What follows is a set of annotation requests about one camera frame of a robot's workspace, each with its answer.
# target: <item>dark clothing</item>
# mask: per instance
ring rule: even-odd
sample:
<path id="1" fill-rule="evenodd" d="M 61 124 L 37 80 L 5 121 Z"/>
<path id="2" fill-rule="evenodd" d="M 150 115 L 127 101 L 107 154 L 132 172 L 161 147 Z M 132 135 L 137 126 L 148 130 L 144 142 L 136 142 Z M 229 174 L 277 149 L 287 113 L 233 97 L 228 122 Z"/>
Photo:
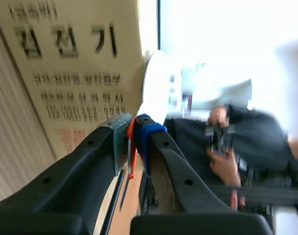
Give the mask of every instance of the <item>dark clothing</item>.
<path id="1" fill-rule="evenodd" d="M 255 170 L 283 170 L 294 156 L 278 122 L 269 114 L 257 110 L 226 105 L 229 123 L 235 125 L 231 134 L 232 147 L 248 167 Z M 206 183 L 221 184 L 209 164 L 206 149 L 211 144 L 205 136 L 206 123 L 182 118 L 168 119 L 169 134 L 186 157 L 189 164 Z"/>

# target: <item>screw hole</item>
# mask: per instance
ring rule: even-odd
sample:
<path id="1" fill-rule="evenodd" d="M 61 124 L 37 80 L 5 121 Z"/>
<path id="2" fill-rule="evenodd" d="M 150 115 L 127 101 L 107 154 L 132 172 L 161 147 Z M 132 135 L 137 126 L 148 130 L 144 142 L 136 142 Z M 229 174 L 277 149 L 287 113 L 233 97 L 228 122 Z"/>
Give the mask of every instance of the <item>screw hole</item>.
<path id="1" fill-rule="evenodd" d="M 185 180 L 185 184 L 188 185 L 188 186 L 191 186 L 193 185 L 193 181 L 192 180 Z"/>
<path id="2" fill-rule="evenodd" d="M 51 177 L 50 176 L 47 176 L 46 178 L 43 179 L 43 183 L 44 184 L 48 184 L 48 183 L 50 183 L 50 181 L 51 181 Z"/>

